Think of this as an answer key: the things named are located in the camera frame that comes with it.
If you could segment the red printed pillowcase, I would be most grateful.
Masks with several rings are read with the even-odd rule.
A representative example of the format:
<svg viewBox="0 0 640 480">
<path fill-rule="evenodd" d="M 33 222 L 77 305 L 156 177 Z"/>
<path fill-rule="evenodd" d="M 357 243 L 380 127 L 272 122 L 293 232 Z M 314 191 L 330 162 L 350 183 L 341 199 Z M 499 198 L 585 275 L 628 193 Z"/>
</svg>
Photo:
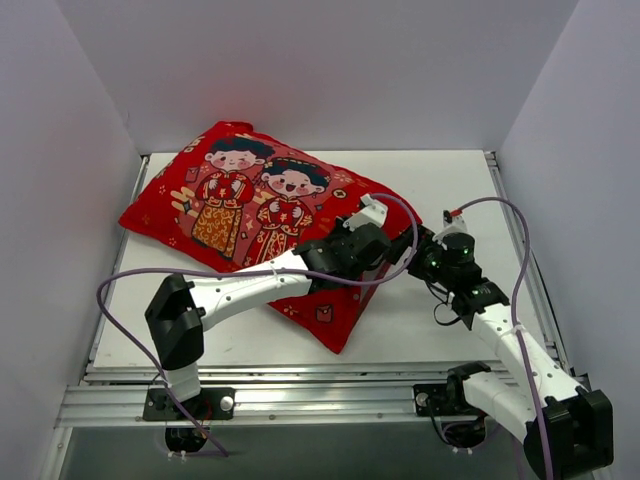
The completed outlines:
<svg viewBox="0 0 640 480">
<path fill-rule="evenodd" d="M 399 194 L 254 130 L 221 121 L 188 144 L 124 211 L 125 229 L 216 271 L 270 260 L 328 235 L 366 194 L 382 195 L 391 239 L 418 221 Z"/>
</svg>

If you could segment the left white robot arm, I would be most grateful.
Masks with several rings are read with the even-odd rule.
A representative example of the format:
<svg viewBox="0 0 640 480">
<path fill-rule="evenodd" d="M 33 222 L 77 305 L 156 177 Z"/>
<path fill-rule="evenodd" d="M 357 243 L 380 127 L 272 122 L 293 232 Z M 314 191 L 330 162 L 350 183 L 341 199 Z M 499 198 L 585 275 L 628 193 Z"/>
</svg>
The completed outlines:
<svg viewBox="0 0 640 480">
<path fill-rule="evenodd" d="M 179 419 L 202 405 L 197 362 L 204 334 L 222 321 L 288 298 L 351 286 L 391 247 L 384 218 L 368 209 L 336 224 L 325 238 L 310 240 L 231 276 L 188 280 L 171 274 L 145 311 L 169 392 L 166 408 Z"/>
</svg>

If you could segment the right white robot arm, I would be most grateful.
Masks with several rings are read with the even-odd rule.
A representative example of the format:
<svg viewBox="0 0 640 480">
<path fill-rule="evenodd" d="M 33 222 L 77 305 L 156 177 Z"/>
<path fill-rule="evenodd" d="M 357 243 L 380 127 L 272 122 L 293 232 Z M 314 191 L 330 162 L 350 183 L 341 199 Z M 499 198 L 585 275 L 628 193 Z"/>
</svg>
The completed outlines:
<svg viewBox="0 0 640 480">
<path fill-rule="evenodd" d="M 516 382 L 505 385 L 480 361 L 455 367 L 443 390 L 447 406 L 492 417 L 522 444 L 541 479 L 570 479 L 611 465 L 610 400 L 566 373 L 518 320 L 512 300 L 476 263 L 474 238 L 458 228 L 406 230 L 392 241 L 389 261 L 398 262 L 410 246 L 416 250 L 407 272 L 446 291 L 455 316 Z"/>
</svg>

